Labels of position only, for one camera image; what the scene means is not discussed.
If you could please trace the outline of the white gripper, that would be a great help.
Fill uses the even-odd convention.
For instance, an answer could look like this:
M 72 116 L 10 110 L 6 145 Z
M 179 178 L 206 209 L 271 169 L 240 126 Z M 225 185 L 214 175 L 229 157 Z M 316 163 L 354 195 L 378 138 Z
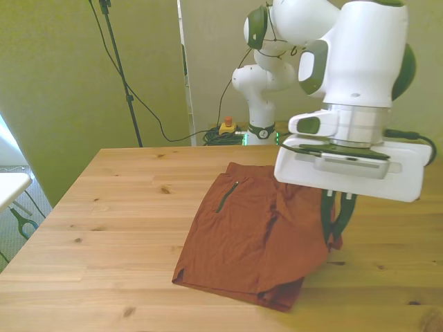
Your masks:
M 323 238 L 329 243 L 342 235 L 352 218 L 357 195 L 412 202 L 419 198 L 424 168 L 432 148 L 428 145 L 386 140 L 370 150 L 389 156 L 374 160 L 327 152 L 322 156 L 296 152 L 302 145 L 322 147 L 325 141 L 291 135 L 278 152 L 275 178 L 282 183 L 323 189 L 320 218 Z M 341 209 L 334 222 L 335 191 L 341 194 Z

